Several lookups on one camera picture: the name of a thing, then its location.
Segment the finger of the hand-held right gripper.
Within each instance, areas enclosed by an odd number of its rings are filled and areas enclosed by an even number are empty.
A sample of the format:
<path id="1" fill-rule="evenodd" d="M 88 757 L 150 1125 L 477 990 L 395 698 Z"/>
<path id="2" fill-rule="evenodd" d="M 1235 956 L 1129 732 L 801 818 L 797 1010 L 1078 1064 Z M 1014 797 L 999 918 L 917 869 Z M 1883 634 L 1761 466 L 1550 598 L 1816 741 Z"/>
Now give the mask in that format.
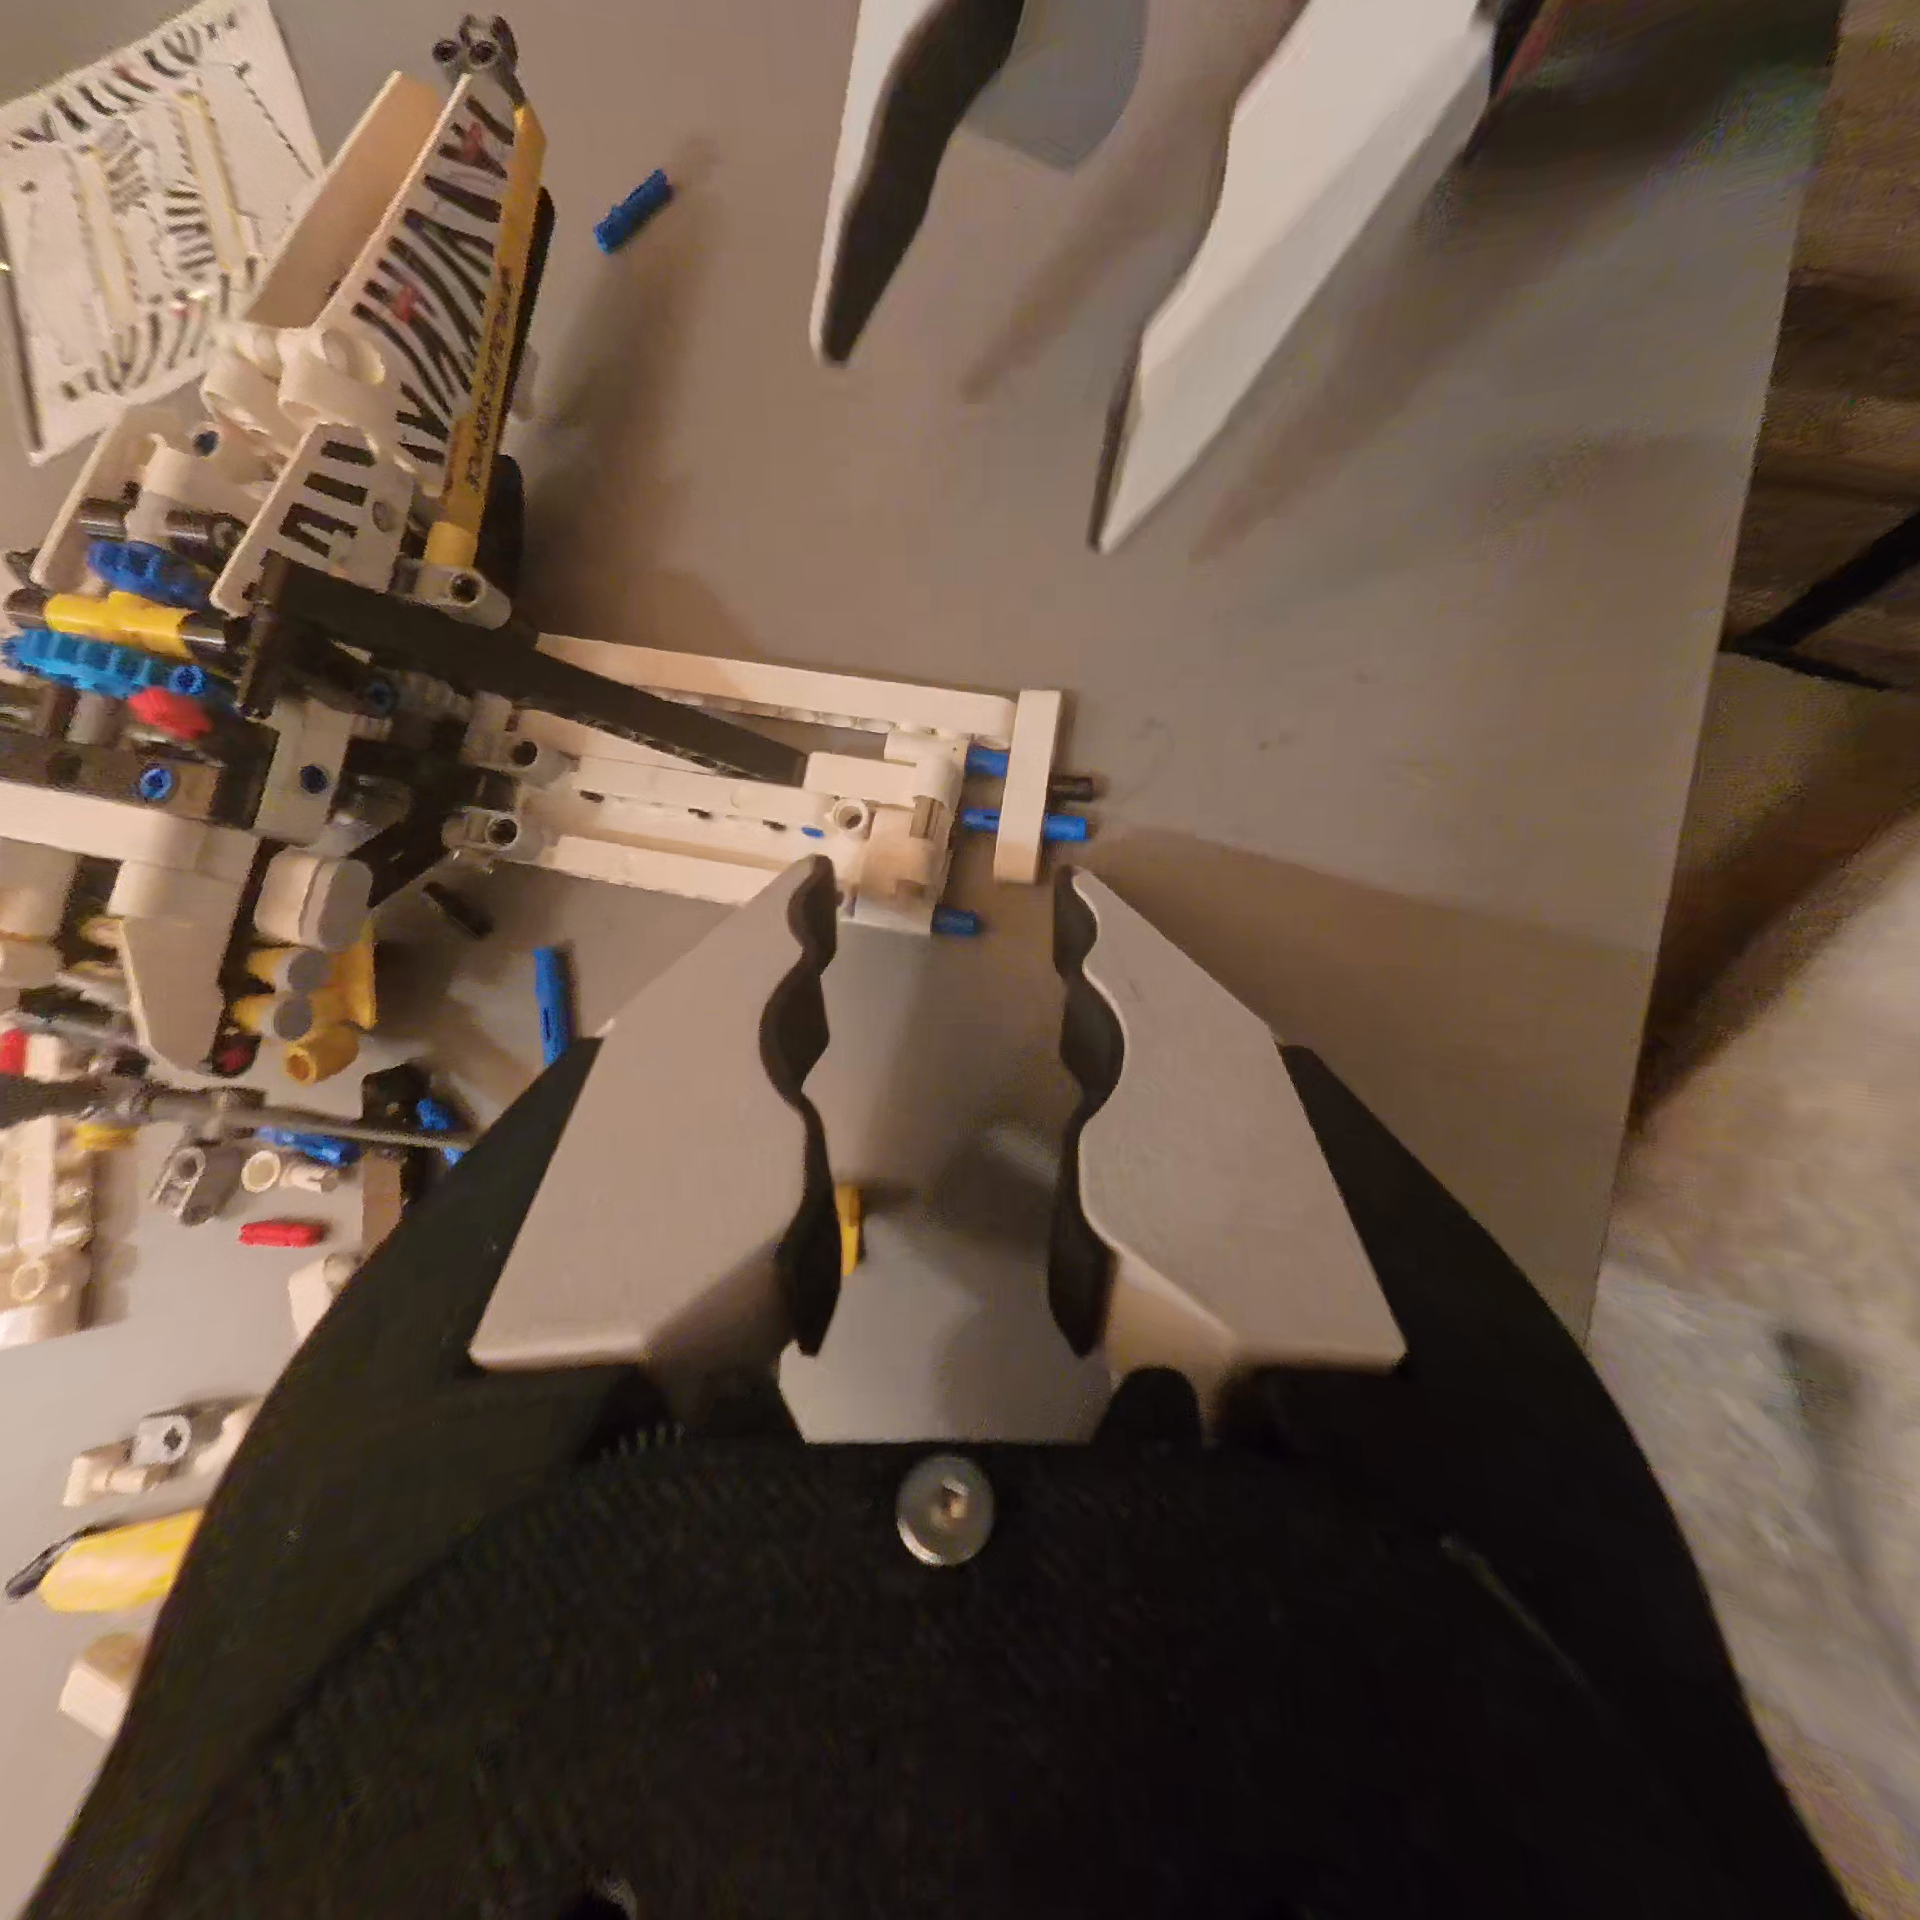
<path id="1" fill-rule="evenodd" d="M 1094 554 L 1185 479 L 1375 216 L 1432 189 L 1494 75 L 1494 5 L 1300 5 L 1231 108 L 1207 226 L 1137 334 Z"/>
<path id="2" fill-rule="evenodd" d="M 952 132 L 1014 51 L 1024 2 L 863 2 L 809 341 L 843 366 L 927 216 Z"/>

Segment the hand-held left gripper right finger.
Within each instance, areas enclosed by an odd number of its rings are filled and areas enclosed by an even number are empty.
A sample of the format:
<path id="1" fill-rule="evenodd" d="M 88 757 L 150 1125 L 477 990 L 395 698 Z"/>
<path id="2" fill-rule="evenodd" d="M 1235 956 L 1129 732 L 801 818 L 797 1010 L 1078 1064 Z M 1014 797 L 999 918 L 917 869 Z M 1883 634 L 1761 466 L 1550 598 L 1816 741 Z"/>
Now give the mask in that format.
<path id="1" fill-rule="evenodd" d="M 1047 1308 L 1113 1381 L 1203 1412 L 1271 1370 L 1389 1374 L 1407 1351 L 1272 1029 L 1103 880 L 1054 880 L 1077 1099 Z"/>

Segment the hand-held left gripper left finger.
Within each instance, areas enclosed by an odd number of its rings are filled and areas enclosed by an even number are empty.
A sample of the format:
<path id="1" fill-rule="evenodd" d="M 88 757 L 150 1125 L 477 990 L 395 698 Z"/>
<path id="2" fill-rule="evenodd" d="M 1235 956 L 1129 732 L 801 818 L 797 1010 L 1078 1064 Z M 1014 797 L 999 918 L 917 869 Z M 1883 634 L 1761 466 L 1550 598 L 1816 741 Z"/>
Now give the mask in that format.
<path id="1" fill-rule="evenodd" d="M 819 1354 L 841 1226 L 804 1083 L 835 939 L 832 863 L 804 854 L 608 1021 L 471 1335 L 477 1366 L 719 1375 Z"/>

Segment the zebra striped lego helicopter model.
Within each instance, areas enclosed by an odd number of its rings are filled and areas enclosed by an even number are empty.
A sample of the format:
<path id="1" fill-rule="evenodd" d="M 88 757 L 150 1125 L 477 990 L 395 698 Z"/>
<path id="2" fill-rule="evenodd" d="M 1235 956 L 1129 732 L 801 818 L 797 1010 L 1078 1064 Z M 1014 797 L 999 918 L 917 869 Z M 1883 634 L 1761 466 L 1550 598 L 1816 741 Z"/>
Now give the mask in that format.
<path id="1" fill-rule="evenodd" d="M 503 19 L 385 80 L 215 326 L 4 554 L 4 1038 L 123 1077 L 371 1067 L 373 917 L 451 860 L 973 931 L 952 838 L 1012 699 L 536 635 L 521 477 L 555 223 Z"/>

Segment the short white lego beam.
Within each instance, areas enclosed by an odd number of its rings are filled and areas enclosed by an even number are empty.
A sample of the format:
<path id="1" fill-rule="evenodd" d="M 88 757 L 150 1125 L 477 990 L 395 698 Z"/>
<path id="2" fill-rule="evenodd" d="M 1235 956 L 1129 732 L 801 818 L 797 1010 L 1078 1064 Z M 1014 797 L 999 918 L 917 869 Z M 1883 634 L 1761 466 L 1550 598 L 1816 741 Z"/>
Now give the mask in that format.
<path id="1" fill-rule="evenodd" d="M 995 803 L 975 803 L 965 830 L 992 842 L 996 884 L 1038 884 L 1052 852 L 1086 848 L 1092 838 L 1091 776 L 1061 767 L 1067 695 L 1024 687 L 999 715 L 999 732 L 966 743 L 966 780 L 996 783 Z"/>

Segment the white grey lego connector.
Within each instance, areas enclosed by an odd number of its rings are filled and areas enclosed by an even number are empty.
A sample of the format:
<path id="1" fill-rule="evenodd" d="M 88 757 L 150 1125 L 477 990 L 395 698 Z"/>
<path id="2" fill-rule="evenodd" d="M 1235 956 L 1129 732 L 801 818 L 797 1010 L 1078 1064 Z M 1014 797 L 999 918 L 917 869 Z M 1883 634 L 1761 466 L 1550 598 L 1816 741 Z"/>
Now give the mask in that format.
<path id="1" fill-rule="evenodd" d="M 205 1398 L 145 1412 L 129 1432 L 72 1455 L 63 1508 L 216 1480 L 241 1446 L 260 1398 Z"/>

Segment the yellow curved lego panel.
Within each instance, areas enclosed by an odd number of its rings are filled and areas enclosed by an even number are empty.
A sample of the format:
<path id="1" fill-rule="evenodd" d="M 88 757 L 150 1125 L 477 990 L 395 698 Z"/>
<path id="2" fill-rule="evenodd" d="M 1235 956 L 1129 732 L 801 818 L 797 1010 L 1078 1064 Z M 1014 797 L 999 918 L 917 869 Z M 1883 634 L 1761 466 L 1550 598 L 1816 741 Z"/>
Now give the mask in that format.
<path id="1" fill-rule="evenodd" d="M 204 1506 L 188 1506 L 156 1520 L 77 1531 L 52 1549 L 33 1595 L 63 1616 L 157 1604 L 174 1588 L 204 1517 Z"/>

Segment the tan cushion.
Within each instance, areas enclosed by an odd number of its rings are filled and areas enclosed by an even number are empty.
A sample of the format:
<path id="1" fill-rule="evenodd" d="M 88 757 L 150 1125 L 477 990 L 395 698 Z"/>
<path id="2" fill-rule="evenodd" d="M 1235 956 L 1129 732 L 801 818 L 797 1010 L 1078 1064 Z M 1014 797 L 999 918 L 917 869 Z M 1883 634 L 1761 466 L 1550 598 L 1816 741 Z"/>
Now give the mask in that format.
<path id="1" fill-rule="evenodd" d="M 1632 1119 L 1796 972 L 1791 925 L 1916 818 L 1916 687 L 1713 666 L 1648 998 Z"/>

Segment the black metal bar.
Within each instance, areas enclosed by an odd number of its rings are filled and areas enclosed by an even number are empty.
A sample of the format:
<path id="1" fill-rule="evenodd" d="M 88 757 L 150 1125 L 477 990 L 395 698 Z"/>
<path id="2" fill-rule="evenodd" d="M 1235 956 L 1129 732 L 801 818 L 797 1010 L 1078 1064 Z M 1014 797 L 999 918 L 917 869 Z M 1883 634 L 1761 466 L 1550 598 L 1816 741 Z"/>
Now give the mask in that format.
<path id="1" fill-rule="evenodd" d="M 1767 666 L 1808 666 L 1800 659 L 1800 646 L 1811 637 L 1910 576 L 1916 566 L 1918 511 L 1909 511 L 1846 563 L 1800 590 L 1783 611 L 1764 616 L 1755 628 L 1724 640 L 1721 651 L 1757 659 Z"/>

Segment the zebra print sticker sheet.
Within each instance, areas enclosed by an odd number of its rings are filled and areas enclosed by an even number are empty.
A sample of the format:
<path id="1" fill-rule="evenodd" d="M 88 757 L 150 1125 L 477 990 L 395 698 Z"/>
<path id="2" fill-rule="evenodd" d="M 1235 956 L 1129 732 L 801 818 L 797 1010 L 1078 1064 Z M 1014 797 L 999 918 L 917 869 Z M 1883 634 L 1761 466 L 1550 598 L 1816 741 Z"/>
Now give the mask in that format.
<path id="1" fill-rule="evenodd" d="M 188 7 L 4 103 L 4 349 L 33 466 L 201 378 L 325 167 L 265 2 Z"/>

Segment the white Lego frame piece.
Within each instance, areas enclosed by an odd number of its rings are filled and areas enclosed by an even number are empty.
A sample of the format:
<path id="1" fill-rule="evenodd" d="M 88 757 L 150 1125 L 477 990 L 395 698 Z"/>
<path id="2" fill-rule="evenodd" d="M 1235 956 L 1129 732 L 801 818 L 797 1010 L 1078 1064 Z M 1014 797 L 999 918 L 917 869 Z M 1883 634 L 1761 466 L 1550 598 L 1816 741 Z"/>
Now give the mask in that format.
<path id="1" fill-rule="evenodd" d="M 3 1349 L 80 1332 L 88 1316 L 96 1173 L 76 1126 L 33 1118 L 3 1133 Z"/>

